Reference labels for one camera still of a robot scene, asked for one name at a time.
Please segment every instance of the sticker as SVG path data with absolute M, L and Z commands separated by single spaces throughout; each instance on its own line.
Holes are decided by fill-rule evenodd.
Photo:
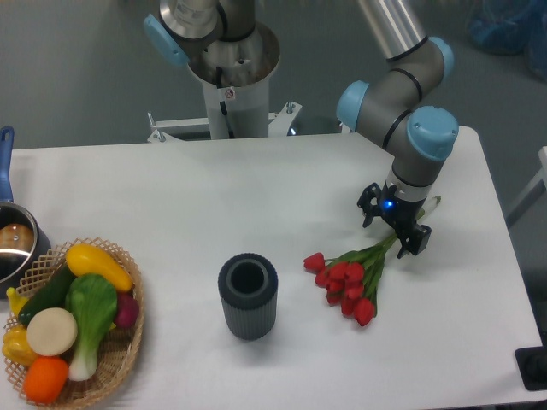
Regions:
M 234 101 L 236 99 L 236 91 L 233 87 L 219 88 L 220 101 Z

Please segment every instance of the bok choy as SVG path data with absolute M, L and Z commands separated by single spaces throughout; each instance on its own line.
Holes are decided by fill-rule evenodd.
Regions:
M 70 285 L 65 308 L 78 325 L 68 378 L 79 382 L 91 378 L 97 370 L 99 344 L 109 332 L 116 315 L 116 290 L 100 275 L 90 273 L 81 276 Z

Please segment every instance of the blue joint cap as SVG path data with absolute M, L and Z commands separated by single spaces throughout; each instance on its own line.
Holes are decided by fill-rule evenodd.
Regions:
M 416 109 L 407 123 L 410 143 L 431 161 L 448 158 L 458 132 L 458 121 L 451 113 L 431 106 Z
M 454 69 L 454 52 L 452 48 L 439 37 L 430 37 L 429 40 L 434 43 L 443 55 L 444 60 L 444 74 L 443 81 L 445 81 L 452 70 Z
M 344 91 L 336 107 L 336 116 L 352 131 L 357 128 L 359 111 L 361 111 L 362 99 L 367 92 L 368 83 L 356 81 Z
M 144 31 L 156 50 L 168 62 L 178 67 L 188 63 L 190 59 L 186 53 L 153 15 L 148 15 L 144 19 Z

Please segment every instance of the yellow bell pepper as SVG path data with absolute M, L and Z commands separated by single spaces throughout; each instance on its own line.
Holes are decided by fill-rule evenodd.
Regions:
M 15 316 L 19 315 L 19 312 L 25 306 L 25 303 L 28 302 L 28 297 L 19 296 L 15 288 L 8 288 L 6 290 L 6 296 L 9 299 L 9 308 L 14 313 Z
M 96 273 L 108 280 L 118 292 L 128 292 L 133 281 L 118 262 L 109 253 L 87 243 L 77 243 L 66 254 L 68 269 L 76 275 Z
M 12 327 L 3 335 L 2 353 L 14 363 L 26 367 L 38 358 L 26 341 L 26 329 L 23 325 Z

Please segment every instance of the wicker basket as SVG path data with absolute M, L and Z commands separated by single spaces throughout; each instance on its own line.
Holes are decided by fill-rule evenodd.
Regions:
M 100 238 L 76 239 L 74 242 L 50 249 L 47 255 L 40 256 L 32 264 L 32 268 L 26 271 L 17 292 L 22 296 L 32 296 L 45 285 L 53 272 L 62 265 L 67 250 L 76 243 L 89 243 L 106 250 L 126 269 L 135 283 L 132 292 L 140 307 L 140 313 L 137 323 L 131 329 L 115 328 L 101 342 L 97 359 L 97 371 L 93 377 L 84 382 L 68 380 L 55 403 L 48 406 L 38 405 L 25 397 L 22 386 L 26 376 L 26 368 L 4 358 L 8 380 L 14 385 L 14 389 L 19 392 L 19 397 L 26 400 L 28 404 L 43 408 L 76 410 L 88 407 L 110 395 L 132 370 L 143 334 L 144 295 L 140 272 L 132 257 L 116 243 L 103 241 Z M 8 323 L 4 327 L 8 331 L 15 325 L 18 325 L 17 319 L 11 314 Z

